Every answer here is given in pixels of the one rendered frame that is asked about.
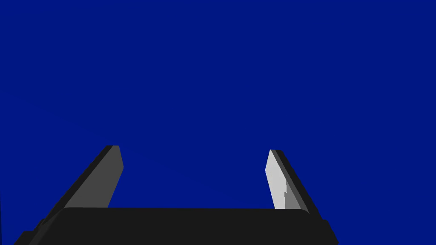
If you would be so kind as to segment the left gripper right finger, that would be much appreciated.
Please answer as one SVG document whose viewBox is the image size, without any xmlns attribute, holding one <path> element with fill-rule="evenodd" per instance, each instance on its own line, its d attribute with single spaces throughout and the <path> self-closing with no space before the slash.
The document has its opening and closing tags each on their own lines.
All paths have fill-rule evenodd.
<svg viewBox="0 0 436 245">
<path fill-rule="evenodd" d="M 269 151 L 265 174 L 275 209 L 303 210 L 315 219 L 322 219 L 283 151 Z"/>
</svg>

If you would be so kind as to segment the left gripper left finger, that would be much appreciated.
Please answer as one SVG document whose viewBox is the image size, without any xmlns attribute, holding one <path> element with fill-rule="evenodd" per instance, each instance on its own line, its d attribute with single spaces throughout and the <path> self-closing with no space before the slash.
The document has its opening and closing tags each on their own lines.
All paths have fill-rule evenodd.
<svg viewBox="0 0 436 245">
<path fill-rule="evenodd" d="M 58 200 L 47 223 L 64 208 L 107 208 L 123 171 L 120 146 L 107 145 Z"/>
</svg>

